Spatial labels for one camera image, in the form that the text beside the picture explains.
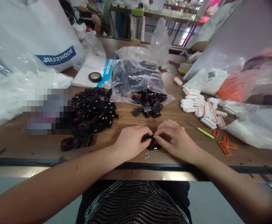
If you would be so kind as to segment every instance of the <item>roll of tape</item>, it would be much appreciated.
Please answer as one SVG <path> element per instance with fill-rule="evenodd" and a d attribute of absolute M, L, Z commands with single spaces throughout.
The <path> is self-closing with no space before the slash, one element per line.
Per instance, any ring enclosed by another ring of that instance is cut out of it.
<path fill-rule="evenodd" d="M 92 72 L 88 76 L 89 80 L 94 83 L 98 83 L 102 80 L 102 76 L 98 72 Z"/>

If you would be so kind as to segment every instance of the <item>green handled tool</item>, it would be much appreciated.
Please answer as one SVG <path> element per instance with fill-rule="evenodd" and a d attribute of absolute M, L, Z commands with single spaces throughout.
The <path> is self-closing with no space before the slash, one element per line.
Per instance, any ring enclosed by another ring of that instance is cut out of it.
<path fill-rule="evenodd" d="M 203 134 L 209 136 L 210 138 L 214 139 L 214 136 L 210 135 L 209 133 L 205 132 L 204 130 L 202 130 L 201 128 L 196 127 L 197 130 L 201 131 Z"/>

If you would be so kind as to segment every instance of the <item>right hand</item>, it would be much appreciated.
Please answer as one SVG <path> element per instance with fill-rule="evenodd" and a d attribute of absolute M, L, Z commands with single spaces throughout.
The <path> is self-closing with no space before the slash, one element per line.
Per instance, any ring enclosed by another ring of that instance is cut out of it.
<path fill-rule="evenodd" d="M 158 126 L 154 137 L 170 154 L 193 165 L 199 163 L 199 158 L 204 152 L 204 150 L 196 145 L 196 143 L 188 136 L 185 129 L 170 119 L 163 121 Z"/>

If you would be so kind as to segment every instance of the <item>pile of black parts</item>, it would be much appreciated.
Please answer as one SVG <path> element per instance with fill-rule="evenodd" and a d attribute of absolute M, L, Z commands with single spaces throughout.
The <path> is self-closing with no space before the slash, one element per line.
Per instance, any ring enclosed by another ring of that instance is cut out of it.
<path fill-rule="evenodd" d="M 143 112 L 146 118 L 153 117 L 157 118 L 161 116 L 161 110 L 164 107 L 162 102 L 167 99 L 167 95 L 154 93 L 149 89 L 137 92 L 138 95 L 133 95 L 132 100 L 143 105 L 142 108 L 137 108 L 134 110 L 133 114 L 137 117 L 141 112 Z"/>
<path fill-rule="evenodd" d="M 113 119 L 118 118 L 115 103 L 110 102 L 112 90 L 95 87 L 75 94 L 71 101 L 72 135 L 61 142 L 61 151 L 88 147 L 92 134 L 111 128 Z"/>

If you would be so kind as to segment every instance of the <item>striped clothing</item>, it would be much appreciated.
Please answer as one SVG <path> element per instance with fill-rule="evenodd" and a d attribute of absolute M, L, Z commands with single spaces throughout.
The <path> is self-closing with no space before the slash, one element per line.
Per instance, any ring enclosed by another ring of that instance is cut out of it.
<path fill-rule="evenodd" d="M 171 197 L 152 181 L 119 180 L 88 207 L 85 223 L 189 223 Z"/>

